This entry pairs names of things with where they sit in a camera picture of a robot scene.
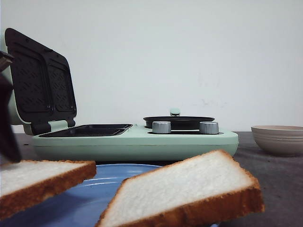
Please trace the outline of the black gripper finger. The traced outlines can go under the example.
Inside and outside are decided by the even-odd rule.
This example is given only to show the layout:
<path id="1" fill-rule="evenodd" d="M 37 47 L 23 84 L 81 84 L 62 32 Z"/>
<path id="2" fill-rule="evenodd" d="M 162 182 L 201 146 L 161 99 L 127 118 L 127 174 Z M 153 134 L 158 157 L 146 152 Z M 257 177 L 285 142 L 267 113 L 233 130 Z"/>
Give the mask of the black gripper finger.
<path id="1" fill-rule="evenodd" d="M 18 163 L 21 154 L 12 132 L 8 110 L 12 89 L 12 84 L 0 74 L 0 153 L 9 161 Z"/>

